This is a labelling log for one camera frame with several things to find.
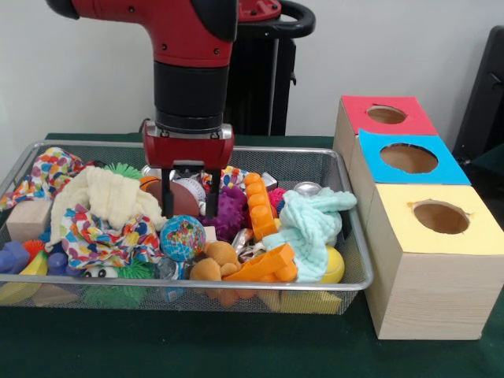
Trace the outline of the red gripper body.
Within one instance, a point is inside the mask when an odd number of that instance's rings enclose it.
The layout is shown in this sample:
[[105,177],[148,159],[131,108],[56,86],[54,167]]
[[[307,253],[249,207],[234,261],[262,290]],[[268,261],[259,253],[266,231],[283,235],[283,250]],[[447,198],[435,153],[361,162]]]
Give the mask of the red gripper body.
[[234,141],[230,124],[222,124],[217,132],[187,134],[163,130],[153,120],[143,122],[143,149],[152,168],[224,169],[231,159]]

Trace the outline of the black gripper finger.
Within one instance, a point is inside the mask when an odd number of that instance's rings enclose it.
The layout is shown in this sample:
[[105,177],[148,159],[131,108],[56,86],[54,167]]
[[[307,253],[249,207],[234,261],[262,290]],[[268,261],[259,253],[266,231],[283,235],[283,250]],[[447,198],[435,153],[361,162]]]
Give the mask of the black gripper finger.
[[162,199],[162,214],[166,218],[173,216],[173,193],[170,188],[174,170],[162,169],[161,170],[161,199]]
[[220,193],[221,171],[212,170],[210,190],[206,199],[206,217],[213,219],[218,215],[218,202]]

